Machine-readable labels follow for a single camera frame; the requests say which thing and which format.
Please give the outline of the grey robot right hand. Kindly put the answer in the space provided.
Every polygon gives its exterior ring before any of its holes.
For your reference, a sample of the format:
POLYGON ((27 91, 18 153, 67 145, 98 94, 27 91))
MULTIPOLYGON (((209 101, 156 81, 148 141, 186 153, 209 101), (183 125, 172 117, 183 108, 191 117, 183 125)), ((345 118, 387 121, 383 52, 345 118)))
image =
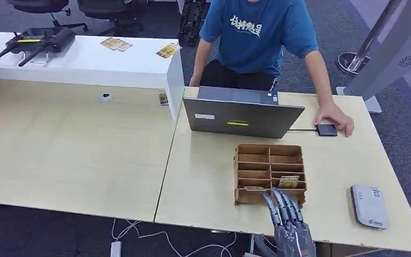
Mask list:
POLYGON ((273 225, 274 242, 255 235, 254 244, 262 256, 316 256, 309 225, 304 221, 296 200, 279 188, 263 194, 273 225))

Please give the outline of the person's left hand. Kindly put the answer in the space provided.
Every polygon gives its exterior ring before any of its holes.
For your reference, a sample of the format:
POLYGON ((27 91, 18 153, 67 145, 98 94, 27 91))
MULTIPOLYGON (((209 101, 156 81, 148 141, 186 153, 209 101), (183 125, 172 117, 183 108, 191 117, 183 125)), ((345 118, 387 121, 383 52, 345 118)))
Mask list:
POLYGON ((318 125, 323 119, 333 121, 337 125, 337 130, 344 132, 345 137, 350 137, 354 132, 354 121, 352 118, 342 112, 333 101, 319 103, 314 125, 318 125))

